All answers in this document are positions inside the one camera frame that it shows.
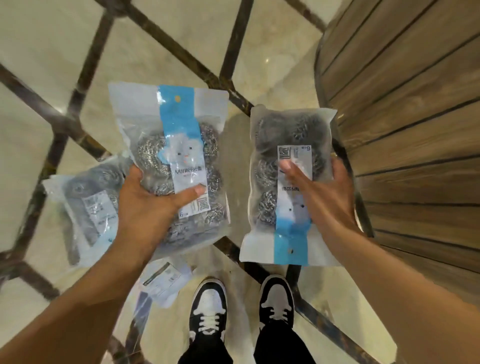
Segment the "person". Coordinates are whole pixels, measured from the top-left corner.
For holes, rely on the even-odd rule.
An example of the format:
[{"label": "person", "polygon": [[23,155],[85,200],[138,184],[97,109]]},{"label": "person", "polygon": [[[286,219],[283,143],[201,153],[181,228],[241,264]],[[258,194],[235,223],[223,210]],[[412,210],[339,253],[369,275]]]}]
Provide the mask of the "person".
[{"label": "person", "polygon": [[[381,249],[358,228],[353,184],[332,160],[334,179],[310,181],[291,161],[280,167],[299,187],[325,243],[356,282],[409,364],[480,362],[480,313]],[[140,186],[133,166],[120,192],[119,230],[102,258],[0,350],[0,363],[100,363],[123,303],[167,233],[178,209],[204,193],[197,185],[157,197]],[[190,346],[180,364],[232,363],[225,346],[225,287],[204,281],[194,296]],[[313,363],[293,330],[294,302],[286,281],[262,284],[257,363]]]}]

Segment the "product label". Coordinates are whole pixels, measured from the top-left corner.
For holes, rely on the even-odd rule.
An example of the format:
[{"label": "product label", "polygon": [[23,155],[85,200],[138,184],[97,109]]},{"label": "product label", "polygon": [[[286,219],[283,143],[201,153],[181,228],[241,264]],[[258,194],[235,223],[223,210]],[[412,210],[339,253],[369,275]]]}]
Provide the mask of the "product label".
[{"label": "product label", "polygon": [[[311,146],[278,146],[278,161],[290,159],[312,179]],[[276,264],[308,265],[307,232],[310,215],[297,186],[278,168],[275,260]]]},{"label": "product label", "polygon": [[[158,87],[160,118],[166,146],[158,153],[169,164],[175,193],[199,183],[207,186],[204,143],[194,115],[194,89],[161,85]],[[208,192],[179,210],[179,218],[210,210]]]},{"label": "product label", "polygon": [[106,232],[111,226],[118,225],[118,214],[106,191],[84,197],[82,201],[98,235]]},{"label": "product label", "polygon": [[143,290],[151,296],[159,296],[168,290],[180,277],[181,273],[172,264],[167,262],[142,282]]}]

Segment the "white label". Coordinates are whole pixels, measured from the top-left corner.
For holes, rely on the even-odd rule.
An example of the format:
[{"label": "white label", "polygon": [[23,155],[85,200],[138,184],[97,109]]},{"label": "white label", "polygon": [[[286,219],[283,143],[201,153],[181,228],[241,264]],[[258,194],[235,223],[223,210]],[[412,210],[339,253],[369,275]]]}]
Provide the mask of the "white label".
[{"label": "white label", "polygon": [[[311,146],[278,146],[278,160],[290,159],[302,172],[312,179],[312,147]],[[278,167],[278,190],[276,203],[277,222],[290,221],[303,224],[310,221],[307,207],[298,187],[292,185],[285,173]]]},{"label": "white label", "polygon": [[106,191],[84,197],[82,201],[98,234],[103,234],[109,226],[118,223],[118,214]]},{"label": "white label", "polygon": [[[169,147],[163,148],[161,160],[170,163],[175,193],[199,183],[207,186],[207,174],[203,143],[200,139],[189,138],[186,134],[168,135]],[[179,218],[200,214],[210,210],[208,192],[179,210]]]},{"label": "white label", "polygon": [[170,263],[166,263],[157,272],[142,282],[143,290],[152,296],[159,296],[168,290],[179,278],[181,273]]}]

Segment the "shoe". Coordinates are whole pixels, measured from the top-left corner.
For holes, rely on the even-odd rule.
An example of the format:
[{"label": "shoe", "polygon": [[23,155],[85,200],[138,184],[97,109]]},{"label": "shoe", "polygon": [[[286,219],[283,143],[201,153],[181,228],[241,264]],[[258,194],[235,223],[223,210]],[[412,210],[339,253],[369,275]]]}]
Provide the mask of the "shoe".
[{"label": "shoe", "polygon": [[193,296],[190,310],[190,344],[195,339],[225,340],[227,294],[218,279],[205,279]]},{"label": "shoe", "polygon": [[293,328],[293,294],[287,280],[272,274],[260,288],[260,330],[273,321],[283,321]]}]

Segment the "person's left hand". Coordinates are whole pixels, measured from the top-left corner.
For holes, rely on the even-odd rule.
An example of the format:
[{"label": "person's left hand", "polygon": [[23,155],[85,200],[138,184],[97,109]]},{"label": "person's left hand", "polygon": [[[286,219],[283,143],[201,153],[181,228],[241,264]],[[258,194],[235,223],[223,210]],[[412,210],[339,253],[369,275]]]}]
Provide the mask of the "person's left hand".
[{"label": "person's left hand", "polygon": [[152,254],[165,237],[178,210],[205,193],[196,185],[178,194],[155,196],[141,185],[142,171],[132,165],[120,190],[117,239],[145,255]]}]

